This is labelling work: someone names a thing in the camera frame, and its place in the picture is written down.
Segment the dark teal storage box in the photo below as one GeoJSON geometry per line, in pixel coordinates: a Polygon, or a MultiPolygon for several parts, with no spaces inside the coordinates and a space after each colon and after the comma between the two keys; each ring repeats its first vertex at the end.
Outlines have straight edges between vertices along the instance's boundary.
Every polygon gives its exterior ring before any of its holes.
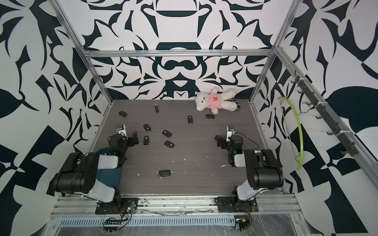
{"type": "MultiPolygon", "coordinates": [[[[116,155],[121,159],[120,151],[112,151],[109,147],[97,151],[99,154],[116,155]]],[[[122,168],[119,166],[115,169],[101,169],[97,171],[96,178],[103,184],[118,189],[121,184],[122,168]]]]}

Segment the black car key front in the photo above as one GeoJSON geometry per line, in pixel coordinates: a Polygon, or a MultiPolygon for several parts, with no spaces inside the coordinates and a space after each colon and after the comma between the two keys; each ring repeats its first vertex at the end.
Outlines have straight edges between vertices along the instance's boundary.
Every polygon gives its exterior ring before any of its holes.
{"type": "Polygon", "coordinates": [[[171,171],[170,170],[160,170],[160,171],[158,171],[158,175],[160,177],[169,177],[169,176],[171,176],[171,171]]]}

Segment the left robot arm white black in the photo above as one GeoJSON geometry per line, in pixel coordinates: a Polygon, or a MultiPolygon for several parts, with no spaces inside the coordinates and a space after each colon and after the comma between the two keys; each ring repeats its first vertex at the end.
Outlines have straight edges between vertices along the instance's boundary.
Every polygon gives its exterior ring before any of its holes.
{"type": "Polygon", "coordinates": [[[53,189],[65,194],[82,195],[102,204],[121,205],[117,189],[129,147],[139,144],[137,132],[108,137],[109,147],[98,152],[72,152],[53,179],[53,189]]]}

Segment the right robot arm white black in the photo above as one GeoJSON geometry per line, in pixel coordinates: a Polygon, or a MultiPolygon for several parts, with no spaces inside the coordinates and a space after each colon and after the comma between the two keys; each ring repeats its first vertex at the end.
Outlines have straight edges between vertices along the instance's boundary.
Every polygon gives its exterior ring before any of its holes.
{"type": "Polygon", "coordinates": [[[232,167],[245,168],[247,179],[236,186],[231,194],[234,203],[247,202],[265,191],[282,187],[284,177],[281,164],[270,149],[243,149],[243,138],[215,136],[217,146],[228,151],[228,163],[232,167]]]}

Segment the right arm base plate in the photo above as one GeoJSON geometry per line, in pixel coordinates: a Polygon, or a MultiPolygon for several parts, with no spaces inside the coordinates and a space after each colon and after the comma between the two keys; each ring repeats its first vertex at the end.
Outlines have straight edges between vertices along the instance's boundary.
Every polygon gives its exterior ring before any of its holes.
{"type": "Polygon", "coordinates": [[[233,201],[231,197],[216,197],[215,204],[219,212],[258,212],[256,200],[253,201],[233,201]]]}

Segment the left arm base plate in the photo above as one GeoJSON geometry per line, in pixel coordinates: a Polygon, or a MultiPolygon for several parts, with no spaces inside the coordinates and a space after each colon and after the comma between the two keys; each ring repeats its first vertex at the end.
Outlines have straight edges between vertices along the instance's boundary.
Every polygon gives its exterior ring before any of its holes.
{"type": "Polygon", "coordinates": [[[121,198],[120,204],[116,203],[115,200],[111,203],[98,203],[95,214],[127,214],[137,210],[138,201],[138,198],[121,198]]]}

